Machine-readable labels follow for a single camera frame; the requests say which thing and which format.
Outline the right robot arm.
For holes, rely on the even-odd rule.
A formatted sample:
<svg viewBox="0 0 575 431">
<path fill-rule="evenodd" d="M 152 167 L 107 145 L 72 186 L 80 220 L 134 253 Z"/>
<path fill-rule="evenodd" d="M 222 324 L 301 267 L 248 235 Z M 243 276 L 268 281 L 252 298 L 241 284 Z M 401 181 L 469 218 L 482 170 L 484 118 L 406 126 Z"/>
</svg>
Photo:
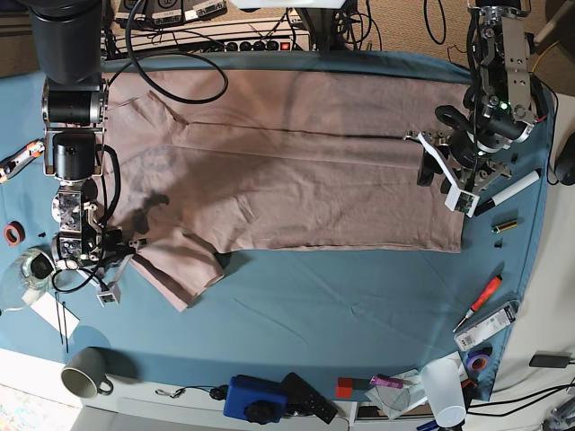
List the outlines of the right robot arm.
<svg viewBox="0 0 575 431">
<path fill-rule="evenodd" d="M 102 75 L 102 1 L 27 1 L 40 69 L 44 172 L 59 183 L 57 274 L 77 271 L 104 284 L 105 271 L 135 254 L 110 226 L 121 193 L 119 157 L 104 143 L 109 83 Z"/>
</svg>

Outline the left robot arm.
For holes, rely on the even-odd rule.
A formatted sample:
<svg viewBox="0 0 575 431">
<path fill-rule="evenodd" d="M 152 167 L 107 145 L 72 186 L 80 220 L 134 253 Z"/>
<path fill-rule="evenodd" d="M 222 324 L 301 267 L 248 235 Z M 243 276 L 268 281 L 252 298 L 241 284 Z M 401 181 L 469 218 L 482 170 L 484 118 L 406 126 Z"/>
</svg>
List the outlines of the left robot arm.
<svg viewBox="0 0 575 431">
<path fill-rule="evenodd" d="M 479 187 L 496 169 L 491 158 L 525 141 L 547 115 L 541 86 L 527 70 L 530 41 L 519 1 L 472 1 L 466 55 L 472 82 L 464 109 L 436 107 L 447 132 L 428 132 L 426 139 L 446 159 L 462 189 Z"/>
</svg>

